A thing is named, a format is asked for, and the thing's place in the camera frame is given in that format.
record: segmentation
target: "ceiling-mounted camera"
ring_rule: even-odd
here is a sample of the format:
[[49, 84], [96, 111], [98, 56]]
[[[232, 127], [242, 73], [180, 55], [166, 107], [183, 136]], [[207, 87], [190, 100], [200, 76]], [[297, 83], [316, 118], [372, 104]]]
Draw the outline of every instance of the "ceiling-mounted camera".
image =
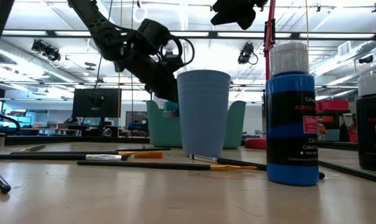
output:
[[34, 40], [32, 50], [47, 57], [51, 62], [59, 62], [62, 58], [59, 49], [45, 45], [41, 40]]
[[373, 55], [370, 55], [366, 58], [359, 59], [358, 61], [359, 61], [359, 63], [372, 63], [373, 60], [374, 60]]
[[[253, 56], [257, 58], [257, 61], [255, 63], [250, 62], [250, 59]], [[254, 53], [254, 46], [252, 45], [252, 43], [249, 43], [249, 42], [245, 43], [243, 49], [240, 51], [240, 55], [239, 55], [239, 58], [237, 59], [237, 62], [239, 62], [239, 64], [241, 65], [246, 64], [246, 63], [255, 65], [258, 63], [258, 56], [256, 56], [256, 54]]]

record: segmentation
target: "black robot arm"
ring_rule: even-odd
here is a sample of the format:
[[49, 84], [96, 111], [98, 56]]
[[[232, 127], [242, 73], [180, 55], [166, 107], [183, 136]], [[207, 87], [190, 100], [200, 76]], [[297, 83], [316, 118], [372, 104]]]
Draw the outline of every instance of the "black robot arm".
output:
[[[127, 69], [146, 84], [146, 90], [159, 98], [178, 102], [177, 81], [173, 73], [186, 65], [181, 59], [183, 47], [178, 37], [150, 19], [145, 19], [138, 30], [116, 26], [100, 13], [96, 1], [68, 2], [88, 28], [100, 54], [114, 62], [117, 72]], [[170, 40], [178, 46], [177, 57], [167, 58], [159, 51]], [[159, 60], [154, 61], [151, 55], [157, 55]]]

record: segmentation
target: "ceiling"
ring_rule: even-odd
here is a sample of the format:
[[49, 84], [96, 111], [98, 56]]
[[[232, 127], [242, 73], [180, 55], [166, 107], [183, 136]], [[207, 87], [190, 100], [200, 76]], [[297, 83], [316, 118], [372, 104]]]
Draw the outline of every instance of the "ceiling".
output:
[[[111, 1], [97, 0], [100, 11], [107, 17], [109, 15]], [[110, 20], [123, 27], [138, 28], [139, 22], [136, 22], [145, 14], [149, 19], [158, 21], [168, 27], [169, 30], [188, 30], [188, 31], [225, 31], [233, 30], [242, 32], [237, 24], [228, 24], [223, 26], [212, 26], [210, 23], [214, 12], [210, 6], [214, 4], [213, 0], [148, 0], [142, 1], [141, 9], [137, 9], [137, 1], [112, 1]], [[306, 3], [302, 0], [279, 0], [275, 10], [276, 30], [277, 32], [306, 32], [306, 12], [308, 11], [308, 31], [309, 32], [360, 32], [376, 33], [376, 12], [372, 13], [375, 1], [356, 1], [356, 0], [308, 0]], [[263, 32], [264, 23], [268, 19], [268, 5], [264, 11], [260, 12], [256, 8], [257, 18], [253, 25], [247, 30], [250, 32]], [[14, 7], [6, 24], [6, 30], [87, 30], [77, 14], [68, 7], [66, 0], [15, 0]], [[67, 56], [67, 63], [56, 64], [58, 68], [49, 65], [45, 57], [36, 55], [32, 50], [32, 44], [35, 39], [40, 39], [43, 43], [51, 45], [60, 50], [60, 53]], [[71, 82], [95, 82], [97, 69], [100, 61], [100, 55], [92, 40], [87, 38], [32, 38], [32, 37], [3, 37], [2, 41], [22, 50], [30, 55], [37, 57], [45, 62], [42, 69], [53, 70], [59, 74], [70, 75], [67, 80]], [[265, 58], [263, 56], [263, 42], [254, 39], [192, 39], [196, 50], [196, 57], [193, 63], [186, 66], [184, 70], [214, 69], [230, 74], [235, 84], [264, 84], [265, 83]], [[277, 44], [285, 42], [304, 42], [305, 40], [278, 40]], [[257, 65], [239, 65], [237, 57], [240, 49], [246, 42], [252, 42], [256, 48], [256, 54], [259, 56]], [[310, 65], [313, 67], [320, 61], [328, 58], [338, 51], [338, 46], [345, 40], [311, 40], [309, 42]], [[9, 49], [8, 53], [16, 54], [16, 50]], [[186, 58], [191, 57], [191, 50], [186, 49]], [[23, 58], [24, 63], [17, 62], [13, 65], [18, 68], [23, 64], [26, 66], [27, 57]], [[85, 63], [94, 63], [95, 71], [87, 71]], [[344, 69], [352, 69], [353, 61], [346, 62], [333, 69], [333, 72], [317, 74], [316, 84], [326, 85], [337, 78], [349, 75]], [[25, 78], [32, 78], [29, 72], [24, 72]], [[138, 79], [132, 77], [128, 71], [116, 73], [112, 62], [103, 60], [99, 77], [104, 78], [106, 82], [134, 82]], [[18, 78], [7, 76], [3, 81], [20, 81]], [[46, 82], [65, 82], [62, 75], [46, 75], [42, 77]], [[342, 84], [352, 84], [352, 80], [345, 80]], [[252, 90], [249, 94], [240, 94], [238, 97], [250, 98], [253, 94], [262, 94], [261, 88], [248, 88]]]

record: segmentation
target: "computer monitor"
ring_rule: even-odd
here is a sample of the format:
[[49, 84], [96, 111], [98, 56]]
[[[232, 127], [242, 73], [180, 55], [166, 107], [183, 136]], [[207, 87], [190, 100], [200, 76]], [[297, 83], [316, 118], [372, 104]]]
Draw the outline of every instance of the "computer monitor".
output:
[[73, 116], [89, 118], [118, 118], [121, 90], [117, 88], [76, 89]]

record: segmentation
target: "table surface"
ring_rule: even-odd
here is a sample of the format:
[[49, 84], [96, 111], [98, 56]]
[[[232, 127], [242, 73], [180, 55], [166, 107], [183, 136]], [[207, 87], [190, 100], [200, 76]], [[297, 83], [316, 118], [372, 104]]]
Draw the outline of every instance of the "table surface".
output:
[[[321, 152], [323, 153], [319, 153], [319, 160], [362, 170], [359, 165], [359, 154], [357, 151], [322, 149]], [[376, 174], [376, 171], [364, 171]]]
[[[0, 153], [29, 146], [0, 148]], [[71, 142], [46, 151], [97, 151], [141, 145]], [[227, 150], [223, 157], [266, 161], [264, 150]], [[181, 149], [164, 159], [190, 161]], [[0, 161], [10, 183], [0, 194], [0, 224], [59, 223], [376, 223], [376, 183], [334, 170], [314, 187], [267, 180], [257, 170], [189, 171], [77, 166], [74, 161]]]

